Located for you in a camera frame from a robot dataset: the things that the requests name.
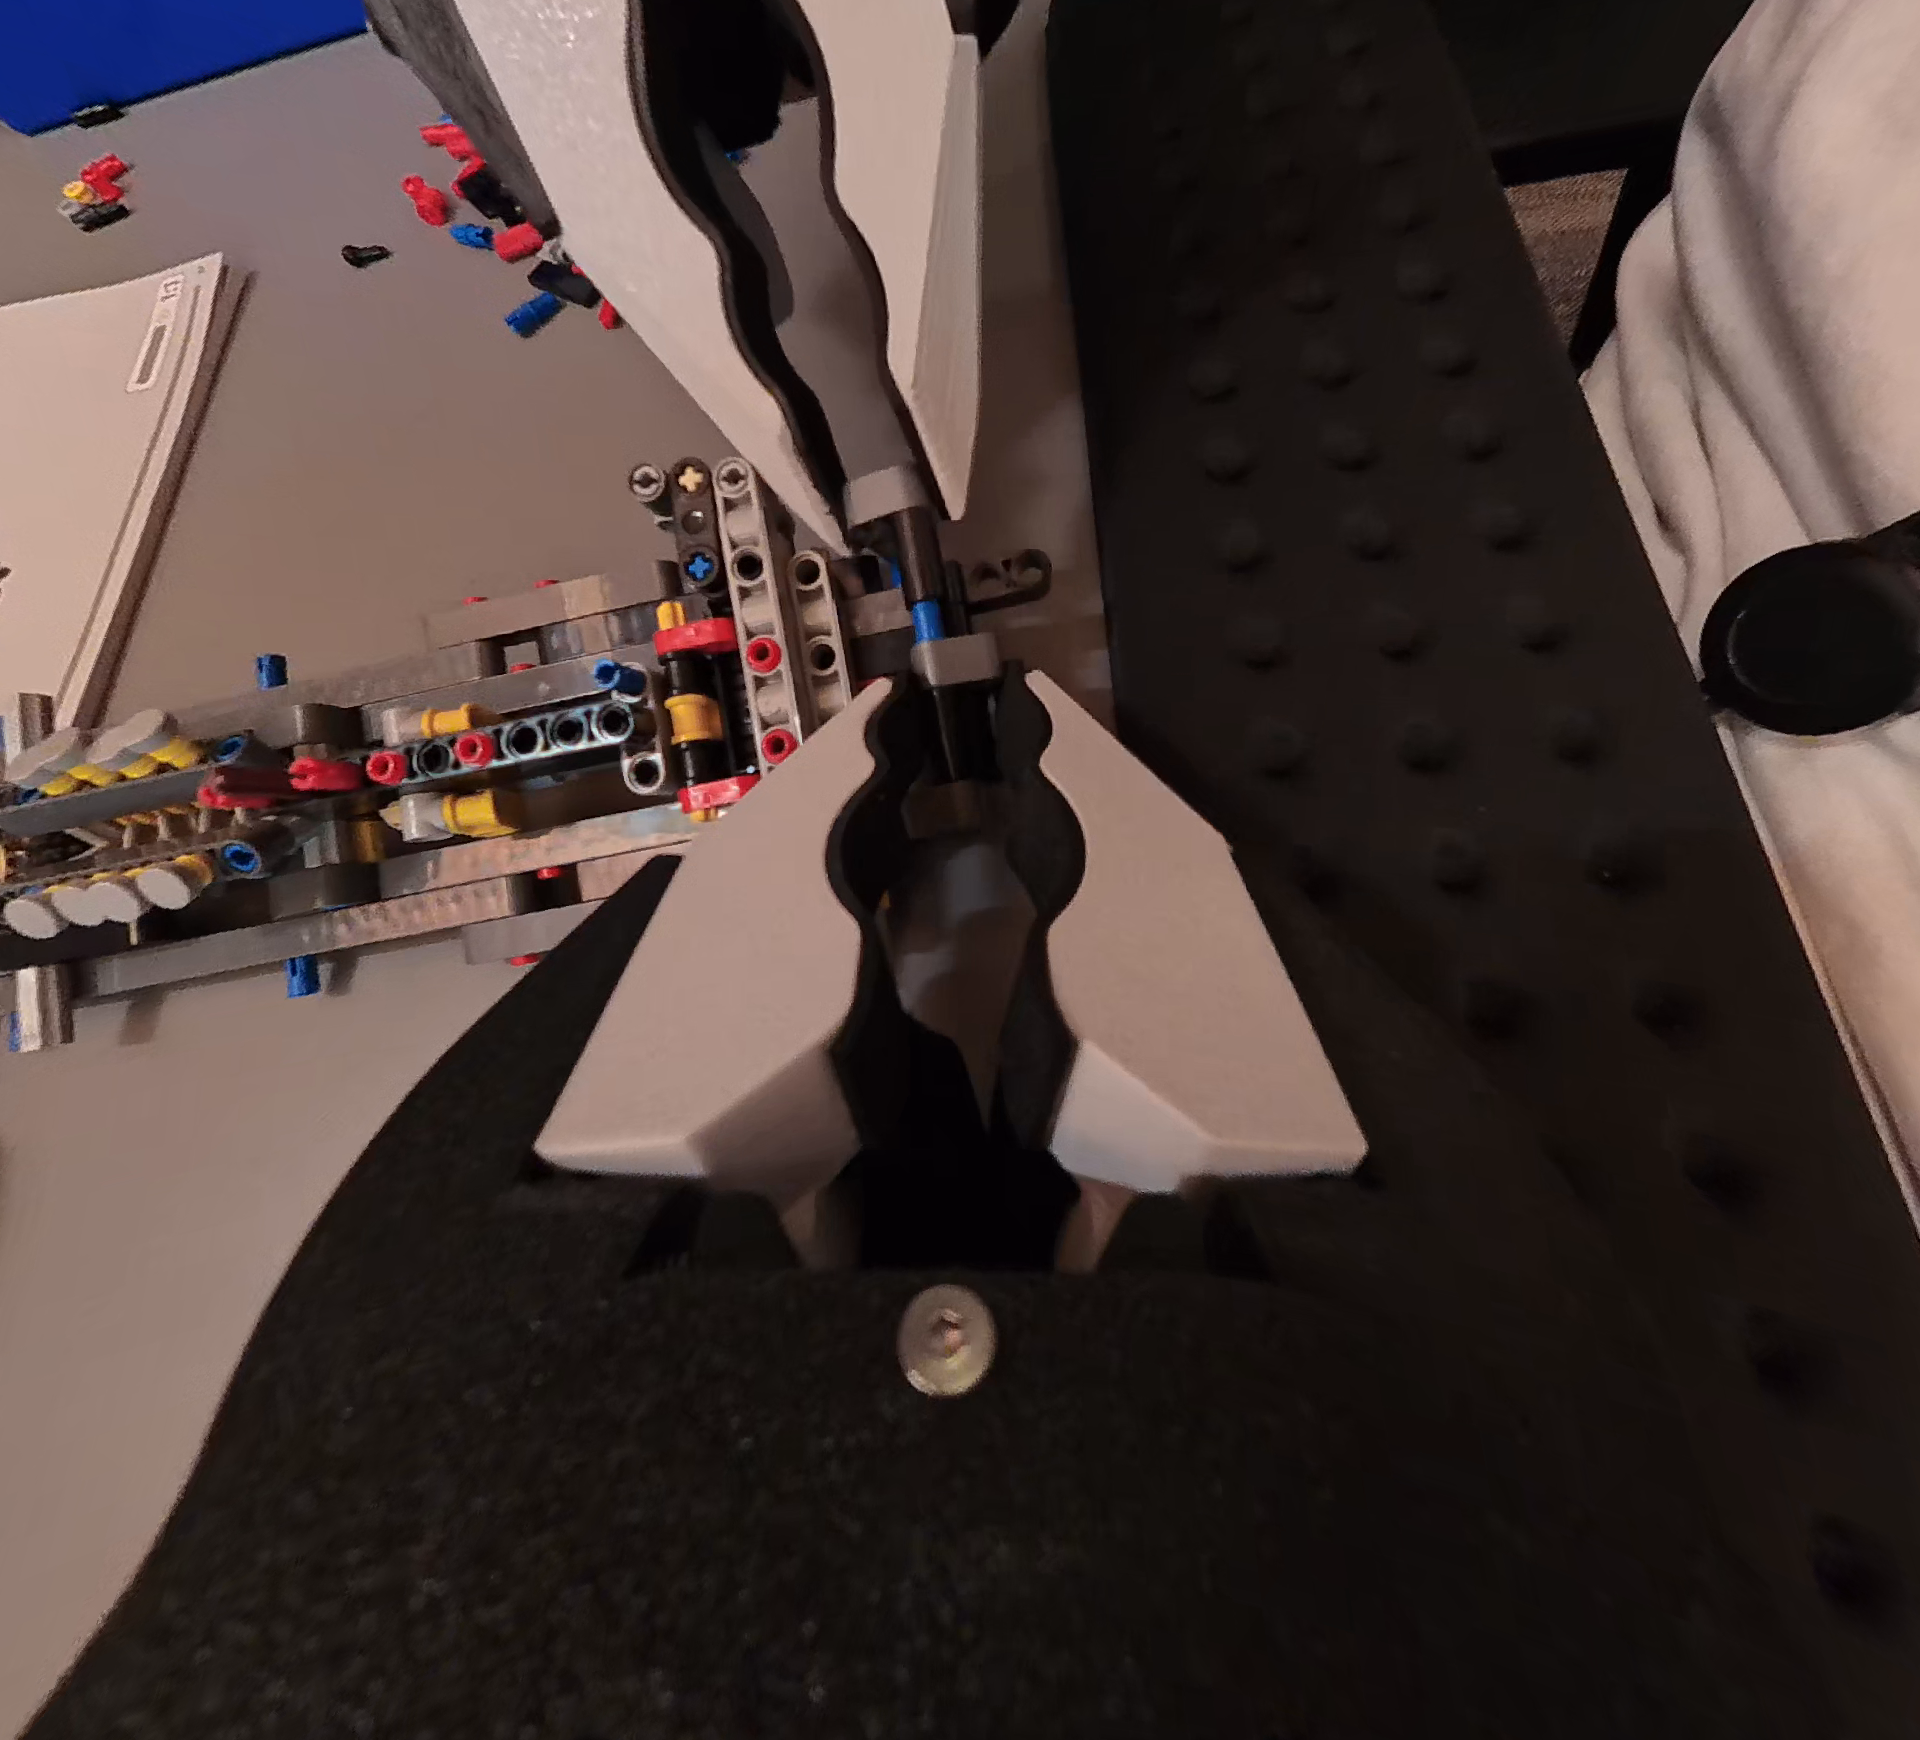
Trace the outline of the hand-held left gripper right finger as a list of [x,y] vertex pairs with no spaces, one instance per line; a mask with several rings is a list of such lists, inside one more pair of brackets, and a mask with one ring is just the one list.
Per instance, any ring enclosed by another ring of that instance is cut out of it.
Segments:
[[1348,1177],[1365,1127],[1233,848],[1069,689],[999,673],[999,855],[1027,946],[998,1051],[998,1135],[1046,1264],[1098,1264],[1146,1197]]

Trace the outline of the grey lego car chassis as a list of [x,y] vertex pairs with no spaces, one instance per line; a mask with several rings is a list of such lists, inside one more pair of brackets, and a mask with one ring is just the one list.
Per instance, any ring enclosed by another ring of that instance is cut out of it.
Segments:
[[84,1005],[286,968],[286,996],[385,946],[539,966],[678,855],[915,650],[1039,602],[1046,552],[928,570],[897,521],[827,558],[747,460],[632,463],[668,558],[472,597],[429,650],[190,712],[84,722],[3,694],[3,1056]]

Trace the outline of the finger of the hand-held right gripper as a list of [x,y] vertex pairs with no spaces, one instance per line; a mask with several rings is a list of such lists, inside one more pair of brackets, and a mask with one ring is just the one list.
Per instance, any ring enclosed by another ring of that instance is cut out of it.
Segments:
[[569,258],[675,371],[777,496],[848,558],[848,475],[823,396],[783,351],[777,275],[747,199],[685,109],[668,0],[452,0],[527,146]]
[[827,186],[875,258],[887,376],[943,518],[969,513],[984,403],[984,44],[969,0],[795,0],[827,98]]

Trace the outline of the black chair frame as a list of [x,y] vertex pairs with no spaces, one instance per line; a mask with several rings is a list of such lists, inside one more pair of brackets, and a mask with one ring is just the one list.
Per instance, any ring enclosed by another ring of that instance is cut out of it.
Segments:
[[1589,371],[1614,333],[1614,266],[1666,199],[1682,121],[1751,0],[1428,0],[1500,186],[1623,173],[1572,333]]

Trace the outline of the black round disc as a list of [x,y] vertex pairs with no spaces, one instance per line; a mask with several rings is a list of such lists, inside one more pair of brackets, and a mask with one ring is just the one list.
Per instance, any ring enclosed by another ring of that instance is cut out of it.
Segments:
[[1920,703],[1920,570],[1904,529],[1803,543],[1738,570],[1701,621],[1715,712],[1845,738]]

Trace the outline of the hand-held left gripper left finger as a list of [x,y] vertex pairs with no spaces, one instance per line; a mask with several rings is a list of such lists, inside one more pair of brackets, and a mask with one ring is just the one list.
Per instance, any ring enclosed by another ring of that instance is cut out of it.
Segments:
[[851,1077],[851,1044],[904,876],[897,730],[904,682],[875,682],[678,855],[539,1135],[542,1167],[740,1191],[800,1256],[840,1241],[827,1191],[887,1084]]

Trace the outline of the person in white shirt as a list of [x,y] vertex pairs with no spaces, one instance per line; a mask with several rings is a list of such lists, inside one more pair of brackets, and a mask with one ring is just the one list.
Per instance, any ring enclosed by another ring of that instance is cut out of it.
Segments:
[[[1582,403],[1689,651],[1738,570],[1912,518],[1920,0],[1746,5]],[[1920,722],[1722,747],[1912,1202]]]

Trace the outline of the black dotted pad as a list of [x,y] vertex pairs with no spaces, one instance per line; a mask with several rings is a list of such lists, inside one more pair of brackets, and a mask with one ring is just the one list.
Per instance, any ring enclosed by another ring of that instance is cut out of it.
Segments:
[[1912,1734],[1912,1218],[1420,0],[1053,0],[1122,747],[1370,1161],[999,1293],[1069,1734]]

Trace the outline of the lego instruction booklet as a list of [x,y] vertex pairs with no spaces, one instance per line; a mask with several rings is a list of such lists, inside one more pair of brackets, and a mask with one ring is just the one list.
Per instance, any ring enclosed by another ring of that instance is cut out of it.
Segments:
[[0,308],[0,689],[98,720],[247,275],[220,251]]

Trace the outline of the pile of small lego pieces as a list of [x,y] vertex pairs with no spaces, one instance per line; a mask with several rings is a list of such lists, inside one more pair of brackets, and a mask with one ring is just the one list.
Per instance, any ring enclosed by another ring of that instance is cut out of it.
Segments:
[[585,318],[601,335],[618,333],[612,296],[563,249],[563,226],[539,222],[527,199],[510,194],[501,169],[487,161],[457,116],[421,121],[421,146],[431,169],[401,173],[410,216],[467,258],[526,278],[526,296],[501,308],[501,335],[539,342],[563,318]]

